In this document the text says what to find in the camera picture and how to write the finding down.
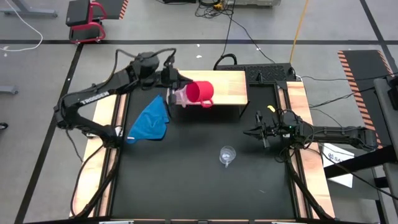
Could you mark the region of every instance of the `blue cloth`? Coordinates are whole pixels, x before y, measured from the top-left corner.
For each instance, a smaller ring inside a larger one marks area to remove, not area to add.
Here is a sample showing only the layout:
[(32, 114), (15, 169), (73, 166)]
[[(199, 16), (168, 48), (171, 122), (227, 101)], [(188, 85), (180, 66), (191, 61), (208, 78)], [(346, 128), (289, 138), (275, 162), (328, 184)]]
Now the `blue cloth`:
[(132, 125), (127, 139), (128, 144), (133, 144), (140, 139), (162, 139), (166, 133), (166, 123), (169, 122), (166, 108), (161, 96), (154, 100), (141, 112)]

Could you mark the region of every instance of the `concrete floor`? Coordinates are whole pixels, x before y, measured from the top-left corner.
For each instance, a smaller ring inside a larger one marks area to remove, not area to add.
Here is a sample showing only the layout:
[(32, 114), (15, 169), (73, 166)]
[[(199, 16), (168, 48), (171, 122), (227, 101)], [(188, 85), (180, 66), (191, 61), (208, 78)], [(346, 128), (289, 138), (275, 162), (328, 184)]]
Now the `concrete floor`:
[[(0, 217), (1, 223), (13, 223), (25, 194), (44, 137), (52, 117), (65, 77), (70, 69), (76, 45), (49, 44), (47, 40), (67, 40), (65, 25), (67, 1), (30, 0), (34, 7), (52, 8), (58, 11), (58, 18), (26, 18), (39, 30), (46, 42), (35, 50), (0, 55), (0, 84), (17, 85), (18, 95), (0, 95), (0, 121), (10, 127), (0, 133)], [(243, 25), (253, 39), (292, 40), (299, 22), (305, 0), (282, 1), (280, 6), (268, 8), (237, 7), (234, 19)], [(385, 40), (398, 40), (398, 25), (395, 20), (395, 0), (366, 0), (376, 24)], [(6, 7), (1, 1), (0, 7)], [(113, 66), (114, 51), (124, 49), (132, 54), (143, 51), (176, 47), (175, 66), (184, 70), (211, 70), (223, 51), (223, 44), (200, 44), (208, 40), (216, 42), (226, 37), (229, 19), (219, 16), (203, 19), (194, 16), (196, 4), (166, 6), (155, 0), (130, 1), (123, 20), (105, 21), (107, 40), (136, 40), (122, 45), (85, 45), (81, 51), (69, 92), (81, 90), (105, 80)], [(30, 47), (29, 44), (10, 44), (12, 40), (37, 40), (39, 37), (18, 18), (0, 15), (0, 47), (10, 49)], [(247, 40), (245, 32), (232, 24), (230, 39)], [(300, 31), (299, 40), (376, 40), (377, 37), (358, 0), (310, 1)], [(152, 44), (139, 44), (140, 40), (157, 40)], [(167, 45), (166, 40), (174, 40)], [(286, 43), (259, 45), (261, 50), (277, 63), (289, 61), (291, 45)], [(382, 50), (378, 44), (363, 42), (344, 45), (337, 42), (313, 42), (298, 45), (293, 67), (300, 76), (315, 78), (344, 78), (344, 72), (337, 57), (338, 50)], [(398, 57), (398, 46), (389, 45), (393, 57)], [(229, 44), (226, 52), (234, 53), (239, 63), (268, 63), (251, 44)], [(119, 68), (129, 58), (119, 59)], [(317, 104), (351, 93), (348, 83), (316, 82), (304, 79), (308, 102)], [(92, 118), (95, 104), (82, 108), (81, 114)], [(338, 108), (345, 108), (342, 113)], [(320, 108), (345, 125), (363, 125), (353, 98), (340, 100)], [(316, 125), (334, 126), (325, 115), (312, 111)], [(79, 131), (72, 131), (80, 154), (86, 139)], [(28, 207), (25, 222), (37, 222), (67, 218), (69, 200), (80, 166), (72, 145), (64, 131), (55, 130), (44, 162), (39, 181)], [(390, 223), (398, 223), (389, 198), (385, 198)], [(354, 200), (332, 196), (336, 216), (353, 222), (378, 222), (376, 206), (370, 200)]]

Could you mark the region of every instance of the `red stool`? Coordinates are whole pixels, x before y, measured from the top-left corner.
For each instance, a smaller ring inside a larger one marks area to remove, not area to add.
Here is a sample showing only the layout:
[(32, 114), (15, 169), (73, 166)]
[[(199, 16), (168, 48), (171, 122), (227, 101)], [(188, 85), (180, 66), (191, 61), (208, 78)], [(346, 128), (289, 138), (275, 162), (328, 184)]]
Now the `red stool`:
[[(101, 10), (102, 17), (93, 18), (95, 6)], [(100, 3), (90, 0), (70, 1), (66, 21), (66, 25), (70, 27), (70, 41), (78, 44), (103, 40), (106, 37), (101, 22), (103, 19), (106, 19), (106, 12)]]

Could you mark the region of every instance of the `white paper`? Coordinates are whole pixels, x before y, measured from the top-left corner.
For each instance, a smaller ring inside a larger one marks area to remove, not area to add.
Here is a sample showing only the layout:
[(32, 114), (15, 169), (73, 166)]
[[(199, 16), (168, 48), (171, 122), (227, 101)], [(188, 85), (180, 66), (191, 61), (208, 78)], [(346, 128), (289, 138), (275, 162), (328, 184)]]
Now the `white paper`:
[[(333, 160), (335, 163), (342, 162), (347, 159), (352, 159), (354, 157), (354, 154), (352, 152), (340, 149), (339, 147), (329, 143), (326, 143), (324, 145), (325, 147), (323, 147), (323, 153), (327, 155), (329, 159)], [(330, 165), (333, 165), (332, 162), (330, 162), (327, 158), (325, 158), (325, 155), (322, 155), (323, 167), (328, 167)], [(333, 177), (330, 178), (329, 180), (350, 188), (353, 187), (353, 176), (351, 174), (345, 174), (338, 177)]]

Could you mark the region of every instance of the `red cup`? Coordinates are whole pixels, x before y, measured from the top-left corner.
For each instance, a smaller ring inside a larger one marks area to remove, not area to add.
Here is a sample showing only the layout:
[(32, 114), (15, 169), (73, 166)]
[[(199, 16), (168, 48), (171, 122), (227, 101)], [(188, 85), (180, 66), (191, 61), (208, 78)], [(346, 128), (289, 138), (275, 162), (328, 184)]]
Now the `red cup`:
[(200, 102), (204, 108), (213, 106), (211, 98), (214, 95), (214, 88), (208, 81), (196, 81), (187, 84), (186, 94), (188, 100), (192, 103)]

